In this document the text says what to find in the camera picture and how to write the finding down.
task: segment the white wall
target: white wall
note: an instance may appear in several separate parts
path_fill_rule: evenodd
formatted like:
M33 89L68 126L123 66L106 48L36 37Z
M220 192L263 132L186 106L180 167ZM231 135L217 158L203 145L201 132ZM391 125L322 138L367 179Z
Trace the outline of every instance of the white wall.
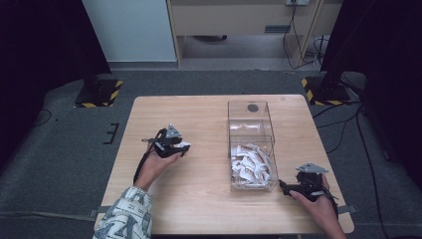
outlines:
M176 62L165 0L83 0L109 62Z

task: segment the electrical cable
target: electrical cable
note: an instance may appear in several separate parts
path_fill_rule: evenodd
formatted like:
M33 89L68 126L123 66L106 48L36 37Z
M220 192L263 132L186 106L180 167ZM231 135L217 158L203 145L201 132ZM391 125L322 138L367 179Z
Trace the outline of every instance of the electrical cable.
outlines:
M357 116L357 114L359 113L359 111L360 111L361 108L362 108L362 106L360 106L357 109L356 113L352 117L350 117L349 119L345 119L345 120L341 120L341 121L336 121L336 122L332 122L332 123L329 123L329 124L326 124L326 125L322 125L322 126L317 126L316 127L316 128L327 127L327 126L331 126L331 125L334 125L334 124L337 124L337 123L344 122L344 125L343 125L342 130L341 130L340 141L338 142L338 144L337 144L337 146L335 148L333 148L332 150L327 151L326 153L332 153L332 152L336 151L341 146L342 139L343 139L343 136L344 136L344 130L345 130L345 127L347 126L347 123L349 121L353 120Z
M348 88L348 90L354 94L357 98L360 98L360 95L358 93L356 93L350 86L348 85L344 85L346 88Z
M374 191L375 191L375 202L376 202L376 210L378 212L379 223L381 224L382 233L384 234L385 238L389 239L387 231L385 230L384 222L382 220L381 209L380 209L380 205L379 205L378 188L377 188L376 179L375 179L375 173L374 173L372 161L370 159L369 152L368 152L368 149L367 149L367 146L366 146L366 142L365 142L365 139L363 137L363 133L362 133L362 130L361 130L361 127L360 127L359 117L356 117L356 125L357 125L357 130L359 131L360 139L362 140L363 148L364 148L365 154L366 154L366 159L368 161L369 169L370 169L371 176L372 176L372 184L373 184L373 188L374 188Z
M160 135L161 135L161 131L159 131L159 132L158 132L158 134L157 134L157 136L155 137L155 139L158 139L158 137L159 137ZM136 172L135 172L135 174L134 174L134 177L133 177L133 183L135 183L135 182L137 181L137 179L138 179L138 177L139 177L140 170L142 169L143 164L145 163L146 159L149 157L149 155L150 155L153 151L155 151L154 144L155 144L155 142L151 142L151 145L149 146L148 150L147 150L147 151L143 154L143 157L142 157L142 159L140 160L139 165L137 166Z
M314 36L314 48L316 49L316 52L310 52L308 50L305 51L305 55L312 55L314 56L315 54L318 53L319 47L317 47L316 42L320 41L321 38L316 39L316 36Z
M352 83L349 79L348 79L348 77L345 75L345 73L342 73L341 74L341 78L340 78L344 83L346 83L346 84L348 84L348 85L350 85L350 86L352 86L352 87L354 87L355 89L359 89L359 92L361 93L361 92L363 92L363 89L364 88L361 88L361 87L359 87L359 86L357 86L357 85L355 85L354 83Z
M377 188L377 184L376 184L376 179L375 179L375 173L374 173L374 169L373 169L373 165L372 165L372 160L371 160L371 158L369 156L369 152L368 152L368 149L367 149L367 146L366 146L366 142L365 142L365 139L363 137L363 133L362 133L362 130L361 130L361 127L360 127L360 123L359 123L359 116L358 116L358 114L356 115L356 125L357 125L357 129L359 131L360 139L362 140L363 148L365 150L366 159L367 159L368 164L369 164L369 169L370 169L370 172L371 172L372 183L373 183L374 192L375 192L376 210L377 210L379 223L381 225L381 229L382 229L382 233L384 234L384 237L386 239L421 239L422 237L419 237L419 236L411 236L411 235L409 235L409 236L399 236L399 237L393 237L393 238L390 238L388 236L388 233L387 233L387 231L385 229L384 221L382 219L381 207L379 205L378 188Z
M323 35L321 36L321 38L316 39L314 37L314 48L316 49L316 52L314 53L314 68L320 72L320 67L322 66L322 61L321 58L323 57L324 54L321 53L322 51L322 43L323 41L328 41L327 39L323 38Z
M323 111L321 111L321 112L319 112L318 114L316 114L315 116L313 116L313 119L315 119L315 118L317 118L317 117L319 117L320 115L322 115L323 113L325 113L325 112L327 112L327 111L329 111L329 110L331 110L331 109L333 109L333 108L336 108L336 107L340 107L340 106L344 106L344 105L351 105L351 104L360 104L361 102L349 102L349 103L343 103L343 104L339 104L339 105L334 105L334 106L330 106L329 108L327 108L327 109L325 109L325 110L323 110Z
M307 61L305 61L305 59L304 59L304 57L303 57L303 52L302 52L302 48L301 48L301 42L300 42L300 40L299 40L299 36L298 36L298 33L297 33L297 31L296 31L296 28L295 28L295 14L296 14L296 6L297 6L296 0L293 0L293 1L292 1L292 18L291 18L291 21L290 21L290 23L289 23L289 28L288 28L288 29L290 30L291 28L293 28L293 30L294 30L295 37L296 37L296 40L297 40L297 42L298 42L298 46L299 46L299 52L300 52L300 55L301 55L301 59L302 59L302 61L304 62L304 64L302 64L302 65L300 65L300 66L297 66L297 67L294 67L294 66L292 65L292 63L291 63L291 61L290 61L289 53L288 53L288 50L287 50L287 47L286 47L286 34L283 36L283 48L285 49L286 56L288 57L288 62L289 62L289 65L290 65L290 66L291 66L291 68L293 68L293 69L298 69L298 68L301 68L301 67L303 67L303 66L305 66L305 65L308 65L308 64L311 64L311 63L313 63L313 62L314 62L314 61L307 62Z
M327 108L327 109L319 112L318 114L316 114L313 117L313 119L315 119L316 117L320 116L321 114L323 114L323 113L325 113L325 112L327 112L327 111L329 111L331 109L334 109L334 108L339 107L339 106L342 106L342 105L336 105L336 106L332 106L330 108ZM373 170L373 165L372 165L372 162L371 162L371 159L370 159L370 156L369 156L369 152L368 152L368 149L367 149L367 146L366 146L366 142L364 140L363 133L362 133L362 130L361 130L361 127L360 127L360 123L359 123L359 112L361 111L362 107L363 106L360 106L359 109L354 114L354 116L351 117L350 119L346 119L346 120L342 120L342 121L338 121L338 122L333 122L333 123L330 123L330 124L327 124L327 125L318 126L318 127L326 127L326 126L334 125L334 124L337 124L337 123L345 122L345 124L343 126L343 129L342 129L342 132L341 132L341 139L342 139L343 132L344 132L344 128L345 128L346 123L349 120L352 120L353 118L356 119L356 125L357 125L357 129L359 131L359 136L360 136L360 139L362 140L362 144L363 144L363 147L364 147L364 150L365 150L366 158L368 160L368 164L369 164L370 171L371 171L372 183L374 185L375 202L376 202L376 208L377 208L377 212L378 212L378 218L379 218L381 229L382 229L382 232L383 232L385 238L386 239L422 239L422 237L420 237L420 236L413 236L413 235L399 236L399 237L390 238L388 236L387 232L386 232L386 229L385 229L385 226L384 226L384 222L383 222L383 219L382 219L382 215L381 215L380 205L379 205L378 189L377 189L377 186L376 186L376 179L375 179L375 174L374 174L374 170Z
M43 110L41 110L41 112L47 112L49 114L49 117L46 120L44 120L43 122L32 125L32 127L43 125L44 123L48 122L52 118L53 114L49 110L43 109Z

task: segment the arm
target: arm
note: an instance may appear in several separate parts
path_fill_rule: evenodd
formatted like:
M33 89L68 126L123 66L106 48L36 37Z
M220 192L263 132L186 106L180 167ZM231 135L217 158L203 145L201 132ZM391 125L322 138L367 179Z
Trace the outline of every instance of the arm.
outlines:
M153 151L146 159L137 181L128 188L107 211L93 239L150 238L152 199L147 191L164 169L175 162L181 153L161 158Z
M329 189L328 182L324 175L322 175L322 183L324 187ZM310 213L316 225L323 230L328 238L346 238L328 198L320 196L315 202L311 202L298 192L291 191L291 195Z

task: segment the yellow and black hazard tape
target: yellow and black hazard tape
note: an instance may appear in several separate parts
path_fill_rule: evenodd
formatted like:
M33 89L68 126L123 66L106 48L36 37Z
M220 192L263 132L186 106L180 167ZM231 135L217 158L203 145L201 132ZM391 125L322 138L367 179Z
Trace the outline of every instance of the yellow and black hazard tape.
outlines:
M114 103L115 98L117 97L118 92L120 91L121 84L123 84L123 81L117 81L115 83L115 87L108 101L102 102L102 103L84 102L84 103L75 104L75 107L76 108L110 107Z
M318 101L315 99L307 79L302 79L302 86L304 87L308 101L312 106L338 106L350 103L350 101Z

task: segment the black cable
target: black cable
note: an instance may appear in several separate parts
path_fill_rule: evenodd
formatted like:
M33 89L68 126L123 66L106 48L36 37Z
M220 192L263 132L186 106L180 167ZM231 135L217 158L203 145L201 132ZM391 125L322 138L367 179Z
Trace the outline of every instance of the black cable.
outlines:
M357 125L357 130L359 131L360 139L362 140L362 143L363 143L363 148L365 150L366 159L368 160L369 169L370 169L371 176L372 176L372 184L373 184L373 188L374 188L374 191L375 191L375 202L376 202L376 210L378 212L379 223L381 224L382 233L384 234L385 238L389 239L387 231L385 230L385 227L384 227L384 222L382 220L381 209L380 209L380 205L379 205L378 188L377 188L376 179L375 179L375 173L374 173L372 161L370 159L369 152L368 152L368 149L367 149L367 146L366 146L366 142L365 142L365 139L363 137L362 130L360 128L359 116L356 117L356 125Z
M312 56L314 56L315 54L317 54L318 52L320 52L320 50L319 50L319 48L317 47L317 45L316 45L316 42L317 41L320 41L321 40L321 38L319 38L319 39L315 39L314 40L314 48L317 50L317 52L310 52L310 51L308 51L308 50L306 50L305 51L305 55L312 55ZM323 56L325 56L325 53L320 53L320 56L321 57L323 57Z
M32 125L33 127L43 125L44 123L48 122L52 118L53 114L49 110L43 109L43 110L41 110L41 112L47 112L49 114L49 117L46 120L44 120L43 122Z
M151 145L149 146L148 150L147 150L147 151L143 154L142 159L140 160L139 164L137 165L136 172L134 173L134 176L133 176L133 184L134 184L134 183L137 181L137 179L139 178L139 173L140 173L140 170L142 169L143 164L145 163L146 159L149 157L149 154L150 154L150 153L152 153L152 152L155 150L155 149L154 149L154 144L155 144L155 142L152 142L152 143L151 143Z
M344 106L344 105L352 105L352 104L356 104L356 103L360 103L360 102L349 102L349 103L343 103L343 104L339 104L339 105L334 105L334 106L331 106L331 107L329 107L329 108L327 108L327 109L325 109L325 110L323 110L323 111L319 112L319 113L318 113L318 114L316 114L315 116L313 116L313 119L315 119L315 118L319 117L319 116L320 116L320 115L322 115L323 113L325 113L325 112L327 112L327 111L329 111L329 110L331 110L331 109L333 109L333 108L340 107L340 106Z
M377 213L378 213L379 223L381 224L382 233L384 234L386 239L421 239L422 237L420 237L420 236L412 236L412 235L398 236L398 237L393 237L393 238L390 238L388 236L388 233L385 229L384 221L383 221L382 215L381 215L381 208L380 208L380 205L379 205L379 196L378 196L378 189L377 189L377 185L376 185L375 173L374 173L372 161L371 161L371 158L369 156L369 152L368 152L368 149L367 149L367 146L366 146L366 142L365 142L365 139L363 137L362 130L360 128L359 116L358 115L356 116L356 124L357 124L357 129L359 130L360 139L362 140L363 148L365 150L366 158L368 160L368 164L369 164L369 168L370 168L370 172L371 172L372 183L373 183L373 187L374 187L374 191L375 191L376 210L377 210Z
M360 97L361 94L363 94L364 89L366 88L366 79L365 79L365 84L364 87L361 88L359 86L357 86L356 84L352 83L347 76L345 75L345 73L341 74L340 77L340 82L346 86L347 88L349 88L351 91L353 91L356 95L358 95Z
M332 152L336 151L341 146L343 135L344 135L344 130L345 130L345 127L346 126L347 126L347 121L343 125L343 128L341 130L341 135L340 135L340 141L338 142L337 146L335 148L333 148L332 150L327 151L326 154L329 154L329 153L332 153Z
M319 48L317 47L317 41L321 41L321 42L320 42L320 44L319 44ZM321 51L321 48L322 48L322 42L324 42L324 41L329 42L329 39L324 39L324 38L323 38L323 36L322 36L321 38L319 38L319 39L315 39L315 40L314 40L314 47L315 47L317 50Z
M359 109L357 109L356 113L352 117L350 117L349 119L345 119L345 120L341 120L341 121L337 121L337 122L332 122L332 123L329 123L329 124L326 124L326 125L322 125L322 126L317 126L316 127L316 128L321 128L321 127L331 126L331 125L334 125L334 124L337 124L337 123L344 122L343 128L341 130L340 141L338 142L338 144L337 144L337 146L335 148L333 148L332 150L327 151L326 153L332 153L332 152L336 151L341 146L342 139L343 139L343 136L344 136L344 130L345 130L345 127L347 126L347 123L350 120L353 120L353 118L355 118L357 116L357 114L359 113L359 111L360 111L361 108L362 108L362 106L360 106Z
M316 60L319 62L320 65L322 65L322 61L320 60L321 59L320 51L322 50L323 40L324 40L324 38L323 38L323 35L322 35L322 37L320 38L319 49L318 49L317 55L316 55Z
M290 61L289 53L288 53L287 48L286 48L286 34L283 36L283 48L285 49L285 53L286 53L286 56L288 58L288 62L289 62L289 65L291 66L291 68L298 69L298 68L301 68L305 65L311 64L313 61L307 62L307 61L305 61L304 57L302 56L301 41L299 40L299 36L298 36L298 33L296 32L296 28L295 28L295 14L296 14L296 6L297 6L296 0L293 0L292 3L293 3L293 5L292 5L292 18L291 18L291 21L289 23L288 29L290 30L291 28L293 28L293 30L294 30L296 40L297 40L298 46L299 46L299 52L300 52L300 55L301 55L301 59L304 62L304 64L297 66L297 67L294 67L292 65L292 63Z
M325 110L323 110L322 112L320 112L320 113L318 113L317 115L315 115L315 116L314 116L314 118L316 118L316 117L320 116L321 114L323 114L324 112L326 112L326 111L328 111L328 110L331 110L331 109L333 109L333 108L335 108L335 107L339 107L339 106L342 106L342 105L332 106L332 107L330 107L330 108L328 108L328 109L325 109ZM360 136L360 139L362 140L362 144L363 144L363 147L364 147L364 150L365 150L366 158L367 158L367 160L368 160L369 167L370 167L370 171L371 171L372 183L373 183L373 185L374 185L375 201L376 201L376 208L377 208L377 212L378 212L378 218L379 218L379 222L380 222L380 225L381 225L381 229L382 229L382 232L383 232L383 234L384 234L385 238L386 238L386 239L422 239L422 237L420 237L420 236L412 236L412 235L407 235L407 236L398 236L398 237L393 237L393 238L390 238L390 237L388 236L388 234L387 234L386 230L385 230L384 222L383 222L383 220L382 220L382 215L381 215L380 205L379 205L379 196L378 196L378 189L377 189L377 186L376 186L375 174L374 174L374 170L373 170L372 162L371 162L371 159L370 159L370 156L369 156L369 152L368 152L368 149L367 149L367 146L366 146L366 142L365 142L365 140L364 140L363 133L362 133L362 130L361 130L361 127L360 127L360 123L359 123L359 112L361 111L362 107L363 107L363 106L360 106L360 107L359 107L359 109L356 111L355 115L354 115L353 117L351 117L350 119L346 119L346 120L342 120L342 121L338 121L338 122L333 122L333 123L330 123L330 124L327 124L327 125L323 125L323 126L319 126L319 127L330 126L330 125L333 125L333 124L336 124L336 123L340 123L340 122L344 122L344 121L345 121L345 124L344 124L344 126L343 126L343 131L342 131L342 133L341 133L341 138L342 138L342 136L343 136L343 132L344 132L344 128L345 128L346 123L347 123L349 120L351 120L351 119L353 119L353 118L356 118L356 125L357 125L357 129L358 129L358 131L359 131L359 136Z

